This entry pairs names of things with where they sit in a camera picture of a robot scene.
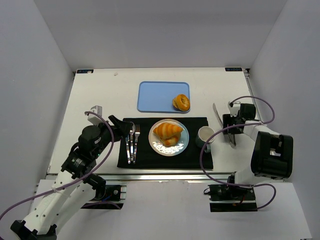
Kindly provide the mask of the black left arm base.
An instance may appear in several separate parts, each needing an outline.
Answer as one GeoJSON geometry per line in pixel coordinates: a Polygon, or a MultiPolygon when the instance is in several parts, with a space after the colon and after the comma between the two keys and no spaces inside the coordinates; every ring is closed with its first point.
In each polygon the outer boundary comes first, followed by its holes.
{"type": "Polygon", "coordinates": [[[127,195],[126,185],[106,185],[82,209],[121,210],[127,195]]]}

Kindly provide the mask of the striped croissant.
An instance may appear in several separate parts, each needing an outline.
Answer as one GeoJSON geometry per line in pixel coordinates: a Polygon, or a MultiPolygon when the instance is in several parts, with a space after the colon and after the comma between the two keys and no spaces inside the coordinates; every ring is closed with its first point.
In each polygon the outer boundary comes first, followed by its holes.
{"type": "Polygon", "coordinates": [[[175,125],[169,122],[163,122],[153,130],[153,133],[162,139],[168,139],[177,134],[180,134],[183,130],[184,129],[179,125],[175,125]]]}

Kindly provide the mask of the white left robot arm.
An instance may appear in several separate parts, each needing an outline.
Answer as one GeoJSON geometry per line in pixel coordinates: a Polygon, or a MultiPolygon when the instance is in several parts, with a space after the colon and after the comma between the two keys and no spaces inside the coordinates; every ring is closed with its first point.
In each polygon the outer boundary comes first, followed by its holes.
{"type": "Polygon", "coordinates": [[[94,174],[97,158],[105,148],[127,137],[133,124],[117,119],[108,123],[99,114],[87,111],[86,126],[61,166],[51,190],[24,219],[15,220],[10,229],[20,240],[55,240],[64,225],[87,202],[102,198],[106,181],[94,174]]]}

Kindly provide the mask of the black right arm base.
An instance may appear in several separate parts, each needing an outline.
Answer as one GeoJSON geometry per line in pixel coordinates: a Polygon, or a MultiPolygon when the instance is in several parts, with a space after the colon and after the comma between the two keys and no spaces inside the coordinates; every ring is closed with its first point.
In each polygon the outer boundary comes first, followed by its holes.
{"type": "Polygon", "coordinates": [[[253,189],[212,184],[203,191],[209,196],[212,213],[257,212],[256,195],[253,189]]]}

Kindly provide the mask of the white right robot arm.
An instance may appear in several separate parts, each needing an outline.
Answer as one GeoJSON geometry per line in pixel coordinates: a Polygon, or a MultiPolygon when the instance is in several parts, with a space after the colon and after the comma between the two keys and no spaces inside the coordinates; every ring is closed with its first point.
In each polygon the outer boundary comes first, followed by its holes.
{"type": "Polygon", "coordinates": [[[223,134],[235,141],[235,135],[245,134],[254,141],[250,165],[236,171],[227,180],[237,185],[254,186],[265,178],[288,179],[293,171],[292,136],[269,129],[256,119],[254,104],[229,102],[229,114],[222,116],[223,134]]]}

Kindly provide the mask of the golden bread roll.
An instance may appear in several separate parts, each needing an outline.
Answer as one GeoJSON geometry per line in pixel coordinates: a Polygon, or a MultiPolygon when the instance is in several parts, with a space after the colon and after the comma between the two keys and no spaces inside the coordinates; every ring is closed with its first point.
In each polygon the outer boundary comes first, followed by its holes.
{"type": "Polygon", "coordinates": [[[172,147],[179,142],[180,138],[181,138],[181,133],[177,133],[176,135],[173,135],[169,138],[160,137],[159,139],[165,147],[172,147]]]}

